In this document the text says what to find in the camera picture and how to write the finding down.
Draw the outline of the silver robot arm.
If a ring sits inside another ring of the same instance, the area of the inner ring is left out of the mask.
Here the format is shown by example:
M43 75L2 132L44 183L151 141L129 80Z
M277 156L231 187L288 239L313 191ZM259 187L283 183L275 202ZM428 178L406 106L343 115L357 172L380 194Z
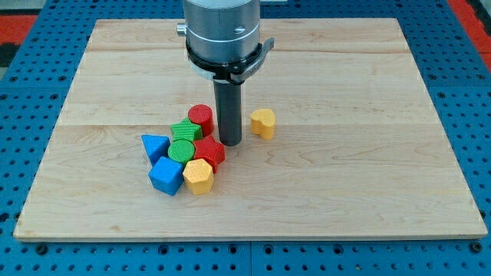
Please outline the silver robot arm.
M259 0L183 0L188 59L208 80L241 84L259 67Z

